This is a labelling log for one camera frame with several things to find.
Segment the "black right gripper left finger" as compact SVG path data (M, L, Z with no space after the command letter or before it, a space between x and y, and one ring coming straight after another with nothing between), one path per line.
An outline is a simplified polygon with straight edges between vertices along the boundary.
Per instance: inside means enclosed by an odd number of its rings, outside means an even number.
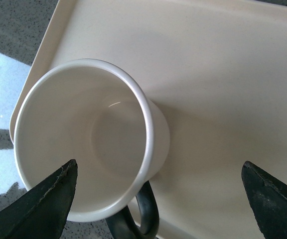
M78 166L69 160L0 211L0 239L58 239L76 190Z

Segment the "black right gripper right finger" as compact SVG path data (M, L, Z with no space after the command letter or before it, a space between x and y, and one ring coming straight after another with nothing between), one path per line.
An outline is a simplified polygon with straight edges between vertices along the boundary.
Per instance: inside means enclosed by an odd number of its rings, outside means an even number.
M266 239L287 239L287 185L250 161L241 177L261 233Z

